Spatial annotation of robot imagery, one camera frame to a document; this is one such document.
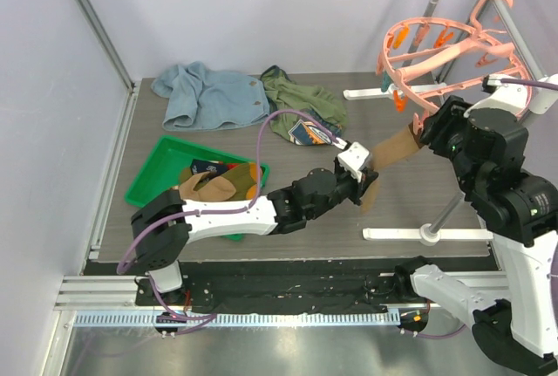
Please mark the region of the brown ribbed sock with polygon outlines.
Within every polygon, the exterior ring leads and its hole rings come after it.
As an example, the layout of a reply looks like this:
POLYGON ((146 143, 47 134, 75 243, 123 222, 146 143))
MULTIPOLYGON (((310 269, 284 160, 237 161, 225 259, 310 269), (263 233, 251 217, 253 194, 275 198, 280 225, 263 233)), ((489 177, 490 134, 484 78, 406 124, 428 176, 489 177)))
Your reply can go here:
POLYGON ((222 176, 216 176, 202 183, 209 172, 194 174, 178 187, 180 198, 196 202, 225 202, 236 193, 235 186, 222 176))
MULTIPOLYGON (((392 137, 383 140, 372 148, 369 166, 374 172, 381 174, 389 166, 410 158, 422 147, 423 144, 419 142, 413 124, 410 123, 392 137)), ((360 206, 363 214, 367 213, 374 205, 378 197, 379 183, 380 178, 378 177, 364 192, 360 206)))

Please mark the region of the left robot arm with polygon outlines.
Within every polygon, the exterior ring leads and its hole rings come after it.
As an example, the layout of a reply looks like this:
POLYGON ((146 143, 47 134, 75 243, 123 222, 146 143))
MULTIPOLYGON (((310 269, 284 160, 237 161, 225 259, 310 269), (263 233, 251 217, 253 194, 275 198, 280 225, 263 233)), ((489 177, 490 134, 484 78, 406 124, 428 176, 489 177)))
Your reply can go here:
POLYGON ((188 244, 232 234, 285 235, 346 200, 360 206, 378 172, 368 167, 359 172, 356 179, 340 165, 332 171, 315 168, 254 202, 187 201, 168 189, 132 216, 133 242, 117 272, 149 276, 163 303, 178 304, 186 293, 178 256, 188 244))

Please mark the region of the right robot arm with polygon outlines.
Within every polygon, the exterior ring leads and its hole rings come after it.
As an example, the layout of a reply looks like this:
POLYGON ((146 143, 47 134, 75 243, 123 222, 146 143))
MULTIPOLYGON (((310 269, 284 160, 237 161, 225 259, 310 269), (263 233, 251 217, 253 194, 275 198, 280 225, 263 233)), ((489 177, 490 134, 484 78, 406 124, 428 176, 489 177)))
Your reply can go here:
POLYGON ((393 289, 411 302, 426 298, 458 318, 494 363, 525 375, 557 369, 551 269, 557 247, 557 189, 524 170, 528 130, 500 108, 449 97, 419 137, 447 158, 460 190, 493 234, 510 295, 490 296, 449 276, 422 256, 399 265, 393 289))

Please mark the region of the olive orange sock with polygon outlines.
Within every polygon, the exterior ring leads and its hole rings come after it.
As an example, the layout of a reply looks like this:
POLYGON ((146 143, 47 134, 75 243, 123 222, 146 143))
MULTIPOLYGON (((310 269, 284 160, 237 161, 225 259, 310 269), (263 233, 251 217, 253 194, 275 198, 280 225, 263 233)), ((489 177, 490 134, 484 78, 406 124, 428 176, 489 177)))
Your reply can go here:
POLYGON ((228 195, 228 201, 250 200, 258 190, 261 171, 253 162, 242 163, 216 178, 219 188, 228 195))

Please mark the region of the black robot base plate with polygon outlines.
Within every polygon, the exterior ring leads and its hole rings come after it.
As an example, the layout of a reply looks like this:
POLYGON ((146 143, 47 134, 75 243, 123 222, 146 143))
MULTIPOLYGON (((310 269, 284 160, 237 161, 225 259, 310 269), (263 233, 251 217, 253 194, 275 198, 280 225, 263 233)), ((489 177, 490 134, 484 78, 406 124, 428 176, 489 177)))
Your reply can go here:
POLYGON ((457 257, 307 261, 182 262, 169 306, 201 314, 300 315, 384 312, 389 303, 416 300, 405 274, 433 264, 462 271, 457 257))

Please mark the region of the navy santa sock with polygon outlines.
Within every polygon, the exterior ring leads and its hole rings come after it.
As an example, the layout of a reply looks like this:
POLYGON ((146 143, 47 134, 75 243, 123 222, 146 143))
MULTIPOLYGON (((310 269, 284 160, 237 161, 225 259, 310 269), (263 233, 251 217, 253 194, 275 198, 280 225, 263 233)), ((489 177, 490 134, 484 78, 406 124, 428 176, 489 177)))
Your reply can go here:
POLYGON ((220 161, 205 161, 193 159, 190 165, 192 174, 210 173, 221 175, 228 171, 228 165, 220 161))

